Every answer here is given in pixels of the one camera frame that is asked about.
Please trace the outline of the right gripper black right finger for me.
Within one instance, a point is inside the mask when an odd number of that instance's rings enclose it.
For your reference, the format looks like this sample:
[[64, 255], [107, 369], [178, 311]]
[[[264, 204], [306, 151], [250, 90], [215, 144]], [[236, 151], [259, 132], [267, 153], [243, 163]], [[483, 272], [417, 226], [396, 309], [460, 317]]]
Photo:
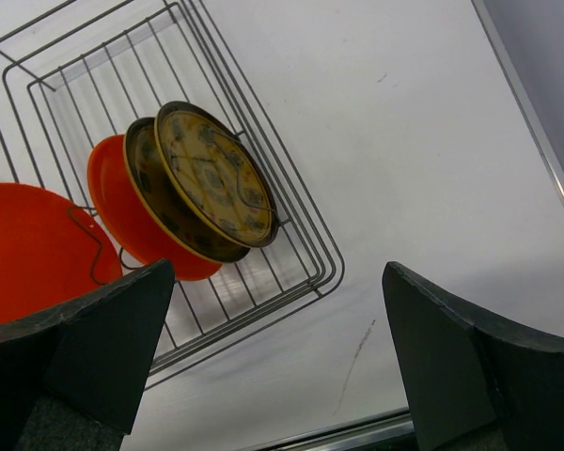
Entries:
[[391, 261], [382, 287], [422, 450], [564, 450], [564, 337]]

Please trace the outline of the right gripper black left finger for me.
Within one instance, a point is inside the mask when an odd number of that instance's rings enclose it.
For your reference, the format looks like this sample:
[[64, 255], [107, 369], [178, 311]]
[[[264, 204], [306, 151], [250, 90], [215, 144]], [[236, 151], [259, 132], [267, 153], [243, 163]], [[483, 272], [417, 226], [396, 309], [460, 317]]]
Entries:
[[160, 259], [0, 324], [0, 450], [118, 450], [132, 432], [174, 282]]

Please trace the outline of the orange plate front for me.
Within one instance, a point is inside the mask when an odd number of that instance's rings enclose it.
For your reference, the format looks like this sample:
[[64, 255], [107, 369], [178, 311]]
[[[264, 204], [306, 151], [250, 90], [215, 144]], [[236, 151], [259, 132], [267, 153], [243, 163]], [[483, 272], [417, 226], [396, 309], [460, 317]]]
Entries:
[[118, 252], [85, 209], [39, 187], [0, 183], [0, 324], [121, 275]]

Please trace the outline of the orange plate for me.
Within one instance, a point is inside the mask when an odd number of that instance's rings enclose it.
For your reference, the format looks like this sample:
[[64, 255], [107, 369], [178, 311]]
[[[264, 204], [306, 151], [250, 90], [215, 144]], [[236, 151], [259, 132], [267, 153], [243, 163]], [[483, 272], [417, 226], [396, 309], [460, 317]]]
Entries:
[[39, 187], [0, 183], [0, 324], [121, 275], [118, 252], [85, 209]]
[[124, 167], [123, 144], [121, 134], [104, 138], [91, 151], [86, 167], [90, 196], [109, 233], [143, 264], [168, 259], [178, 280], [198, 281], [214, 275], [220, 263], [176, 243], [142, 205]]

